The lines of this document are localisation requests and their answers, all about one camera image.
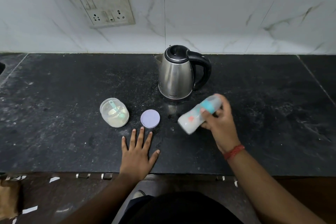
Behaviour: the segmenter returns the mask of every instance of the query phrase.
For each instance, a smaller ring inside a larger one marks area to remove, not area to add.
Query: person
[[[201,126],[212,132],[218,149],[228,158],[228,164],[260,220],[263,223],[325,223],[287,192],[243,149],[230,104],[224,96],[218,96],[222,101],[222,109],[216,112],[217,117],[201,109],[205,119]],[[111,223],[125,199],[137,183],[149,174],[159,156],[160,151],[156,150],[148,159],[152,135],[150,132],[143,145],[144,128],[141,127],[137,141],[136,130],[133,129],[128,148],[125,137],[122,137],[122,160],[118,177],[61,223]],[[242,223],[220,203],[199,192],[175,192],[142,198],[141,201],[139,198],[130,201],[120,224]]]

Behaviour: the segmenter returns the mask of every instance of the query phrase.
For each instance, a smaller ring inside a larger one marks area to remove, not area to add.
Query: black kettle handle
[[[205,83],[209,80],[211,75],[211,63],[207,57],[204,55],[198,53],[198,52],[192,52],[188,51],[188,58],[191,63],[191,67],[194,73],[194,80],[196,76],[196,67],[195,65],[200,65],[203,67],[203,76],[201,79],[199,79],[197,82],[194,82],[194,88],[193,90],[198,90],[200,87],[205,85]]]

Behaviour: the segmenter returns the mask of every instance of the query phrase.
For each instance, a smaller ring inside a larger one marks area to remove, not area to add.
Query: brown bag
[[[18,213],[20,183],[0,180],[0,221],[12,219]]]

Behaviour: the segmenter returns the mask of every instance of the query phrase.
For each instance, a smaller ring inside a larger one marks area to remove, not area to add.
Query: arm
[[[217,94],[223,103],[223,110],[212,116],[201,109],[206,120],[202,127],[210,129],[222,154],[240,145],[231,107],[228,100]],[[239,184],[265,223],[325,223],[312,211],[287,192],[247,151],[242,150],[228,159]]]
[[[112,222],[121,205],[138,182],[149,174],[160,153],[159,150],[155,151],[148,160],[148,150],[153,133],[149,133],[143,147],[144,128],[141,127],[137,142],[135,142],[136,133],[136,129],[133,129],[129,149],[127,149],[126,138],[122,137],[121,148],[123,155],[118,177],[93,199],[65,218],[61,224]]]

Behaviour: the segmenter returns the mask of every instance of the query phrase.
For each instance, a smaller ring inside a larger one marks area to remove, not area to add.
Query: wall
[[[135,25],[90,29],[69,0],[0,0],[2,52],[336,52],[336,0],[129,0]]]

